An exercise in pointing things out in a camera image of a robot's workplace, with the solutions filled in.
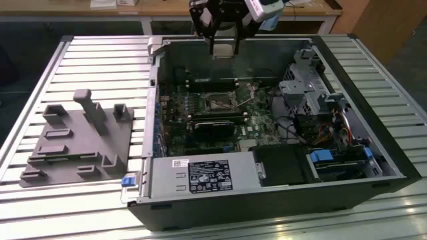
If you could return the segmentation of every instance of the sticker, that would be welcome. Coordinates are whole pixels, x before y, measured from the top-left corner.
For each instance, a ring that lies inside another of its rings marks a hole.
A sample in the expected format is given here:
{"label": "sticker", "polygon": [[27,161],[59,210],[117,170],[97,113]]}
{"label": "sticker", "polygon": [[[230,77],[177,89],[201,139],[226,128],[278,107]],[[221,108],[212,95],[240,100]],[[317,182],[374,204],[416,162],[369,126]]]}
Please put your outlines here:
{"label": "sticker", "polygon": [[180,168],[188,166],[188,159],[174,159],[172,160],[172,168]]}
{"label": "sticker", "polygon": [[189,192],[192,194],[233,189],[228,160],[190,162],[188,165]]}

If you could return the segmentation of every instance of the metal slotted surface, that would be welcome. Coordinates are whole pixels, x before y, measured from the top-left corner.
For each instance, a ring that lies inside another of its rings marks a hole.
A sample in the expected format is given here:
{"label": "metal slotted surface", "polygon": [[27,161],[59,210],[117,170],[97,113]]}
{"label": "metal slotted surface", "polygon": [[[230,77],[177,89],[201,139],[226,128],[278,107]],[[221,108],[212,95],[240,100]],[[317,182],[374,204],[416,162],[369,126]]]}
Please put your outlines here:
{"label": "metal slotted surface", "polygon": [[[0,239],[422,239],[427,238],[427,127],[424,112],[401,91],[357,41],[325,36],[338,62],[409,157],[422,179],[376,196],[350,210],[298,215],[180,231],[150,232],[121,202],[118,180],[37,188],[17,185],[38,134],[46,104],[79,109],[69,101],[75,88],[91,89],[102,108],[134,108],[127,171],[141,167],[149,64],[144,36],[74,37],[58,51],[45,87],[9,149],[0,184]],[[334,90],[338,85],[326,74]]]}

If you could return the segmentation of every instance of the gray plastic holder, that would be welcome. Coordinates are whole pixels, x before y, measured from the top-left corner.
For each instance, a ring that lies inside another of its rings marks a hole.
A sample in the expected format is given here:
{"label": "gray plastic holder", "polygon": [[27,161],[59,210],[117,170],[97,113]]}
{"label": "gray plastic holder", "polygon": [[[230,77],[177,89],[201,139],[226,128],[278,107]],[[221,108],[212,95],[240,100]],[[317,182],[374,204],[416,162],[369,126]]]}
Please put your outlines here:
{"label": "gray plastic holder", "polygon": [[90,90],[77,89],[82,110],[47,105],[46,121],[18,185],[23,188],[119,179],[126,173],[133,109],[102,109]]}

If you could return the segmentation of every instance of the blue tab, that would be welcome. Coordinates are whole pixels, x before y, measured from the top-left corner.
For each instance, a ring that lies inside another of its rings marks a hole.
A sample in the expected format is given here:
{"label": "blue tab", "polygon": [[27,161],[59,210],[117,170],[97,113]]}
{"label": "blue tab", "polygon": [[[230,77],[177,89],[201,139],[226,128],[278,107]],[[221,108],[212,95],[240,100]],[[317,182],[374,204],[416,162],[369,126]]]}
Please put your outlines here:
{"label": "blue tab", "polygon": [[373,157],[372,151],[368,147],[362,148],[362,151],[368,159]]}
{"label": "blue tab", "polygon": [[134,186],[134,176],[125,176],[121,178],[121,187],[133,187]]}
{"label": "blue tab", "polygon": [[326,149],[312,151],[312,153],[309,154],[309,158],[313,163],[333,160],[332,153]]}

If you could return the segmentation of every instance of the wooden table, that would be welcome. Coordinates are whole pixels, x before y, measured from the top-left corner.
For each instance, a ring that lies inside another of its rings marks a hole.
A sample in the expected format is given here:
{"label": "wooden table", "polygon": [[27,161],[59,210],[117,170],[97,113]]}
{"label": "wooden table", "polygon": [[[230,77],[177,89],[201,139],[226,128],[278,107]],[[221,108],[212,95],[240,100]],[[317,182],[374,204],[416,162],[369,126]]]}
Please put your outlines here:
{"label": "wooden table", "polygon": [[[136,6],[90,10],[89,0],[0,0],[0,22],[138,21],[142,34],[152,35],[152,21],[190,21],[188,0],[138,0]],[[282,10],[280,21],[321,22],[318,34],[330,31],[341,10],[325,0],[313,0]]]}

